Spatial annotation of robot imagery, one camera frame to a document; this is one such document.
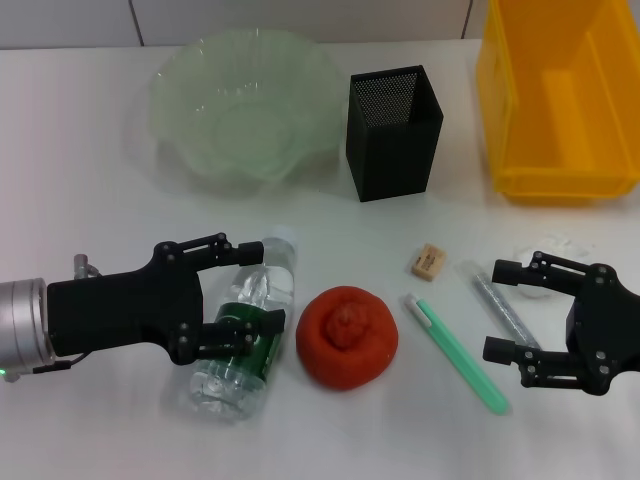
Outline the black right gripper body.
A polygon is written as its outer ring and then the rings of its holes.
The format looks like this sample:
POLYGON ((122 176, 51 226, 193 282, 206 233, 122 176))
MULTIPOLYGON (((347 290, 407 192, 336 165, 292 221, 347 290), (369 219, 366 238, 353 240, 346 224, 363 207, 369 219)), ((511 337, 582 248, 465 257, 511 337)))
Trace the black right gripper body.
POLYGON ((602 396, 616 376, 639 371, 639 296, 613 267, 587 268, 567 317, 567 348, 579 357, 578 380, 591 395, 602 396))

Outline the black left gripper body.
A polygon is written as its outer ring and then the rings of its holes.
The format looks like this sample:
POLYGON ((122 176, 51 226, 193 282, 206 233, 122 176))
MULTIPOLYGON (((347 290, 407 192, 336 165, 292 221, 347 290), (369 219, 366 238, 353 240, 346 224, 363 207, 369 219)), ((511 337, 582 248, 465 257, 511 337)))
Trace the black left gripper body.
POLYGON ((58 357, 152 343, 188 365, 198 355, 203 294, 183 246, 166 242, 138 270, 49 284, 47 315, 58 357))

